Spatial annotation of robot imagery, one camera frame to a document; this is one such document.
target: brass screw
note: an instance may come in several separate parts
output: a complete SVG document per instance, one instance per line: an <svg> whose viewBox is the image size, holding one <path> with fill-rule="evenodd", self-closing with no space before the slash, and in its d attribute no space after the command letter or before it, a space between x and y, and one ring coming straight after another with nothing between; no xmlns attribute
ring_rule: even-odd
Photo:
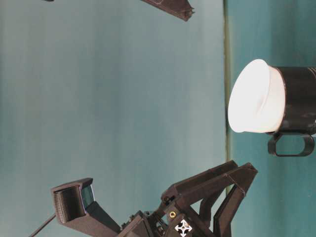
<svg viewBox="0 0 316 237"><path fill-rule="evenodd" d="M171 211L170 214L169 214L169 216L170 216L171 218L175 218L176 215L177 215L177 213L176 213L175 211Z"/></svg>

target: black cable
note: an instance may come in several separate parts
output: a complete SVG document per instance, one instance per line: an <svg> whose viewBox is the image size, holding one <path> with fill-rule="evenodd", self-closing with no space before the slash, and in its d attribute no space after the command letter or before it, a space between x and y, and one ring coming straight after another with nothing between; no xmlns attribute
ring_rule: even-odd
<svg viewBox="0 0 316 237"><path fill-rule="evenodd" d="M36 236L49 222L51 222L56 217L56 214L49 217L47 221L45 221L36 231L34 231L29 237Z"/></svg>

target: black metal piece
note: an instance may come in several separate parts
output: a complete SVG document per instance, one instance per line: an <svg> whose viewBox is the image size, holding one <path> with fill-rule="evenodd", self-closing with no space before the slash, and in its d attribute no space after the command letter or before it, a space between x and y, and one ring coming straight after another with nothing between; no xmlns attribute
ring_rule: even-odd
<svg viewBox="0 0 316 237"><path fill-rule="evenodd" d="M185 220L192 228L195 237L229 237L230 224L245 197L257 170L247 163L238 167L230 161L199 175L170 186L161 196L160 207L151 215L157 220L167 214L168 228L166 237L181 237L175 226ZM211 207L221 192L229 185L234 185L214 216L214 232L209 229ZM202 200L199 214L191 208L193 203ZM170 218L170 213L177 213Z"/></svg>
<svg viewBox="0 0 316 237"><path fill-rule="evenodd" d="M304 139L304 149L301 153L296 154L296 155L281 155L277 153L277 142L279 141L279 139L284 136L284 135L299 135L302 136L302 138ZM271 155L275 155L278 157L306 157L308 155L310 155L313 150L315 148L315 142L314 139L311 135L309 134L301 134L301 133L279 133L279 132L275 132L272 135L272 138L269 140L268 142L268 152Z"/></svg>
<svg viewBox="0 0 316 237"><path fill-rule="evenodd" d="M278 157L304 157L315 147L311 135L316 133L316 68L275 67L281 74L285 88L285 109L282 123L275 132L268 133L269 154ZM296 155L278 154L276 145L283 135L299 135L305 142L303 151Z"/></svg>
<svg viewBox="0 0 316 237"><path fill-rule="evenodd" d="M92 181L92 178L85 178L51 189L57 221L93 237L115 237L120 232L119 225L96 201L84 207L82 190Z"/></svg>
<svg viewBox="0 0 316 237"><path fill-rule="evenodd" d="M184 21L192 16L193 9L188 0L142 0Z"/></svg>
<svg viewBox="0 0 316 237"><path fill-rule="evenodd" d="M250 163L238 167L230 161L175 183L162 194L156 211L138 211L121 228L94 197L91 204L85 205L91 178L60 185L51 192L58 222L93 237L231 237L231 221L257 172ZM229 185L234 186L214 215L212 232L211 208ZM200 200L197 213L191 205Z"/></svg>

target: green wall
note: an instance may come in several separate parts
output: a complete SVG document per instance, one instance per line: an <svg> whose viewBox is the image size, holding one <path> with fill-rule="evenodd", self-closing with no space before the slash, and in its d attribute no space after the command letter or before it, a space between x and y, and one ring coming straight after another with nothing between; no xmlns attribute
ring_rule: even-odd
<svg viewBox="0 0 316 237"><path fill-rule="evenodd" d="M232 88L244 66L256 58L275 66L316 65L316 2L313 0L226 0L227 78ZM230 158L250 161L259 173L237 213L233 233L240 237L316 235L316 159L268 155L266 134L229 130ZM297 152L299 138L280 142Z"/></svg>
<svg viewBox="0 0 316 237"><path fill-rule="evenodd" d="M185 23L140 0L0 0L0 236L28 236L61 183L93 177L121 224L225 161L223 6L190 2Z"/></svg>

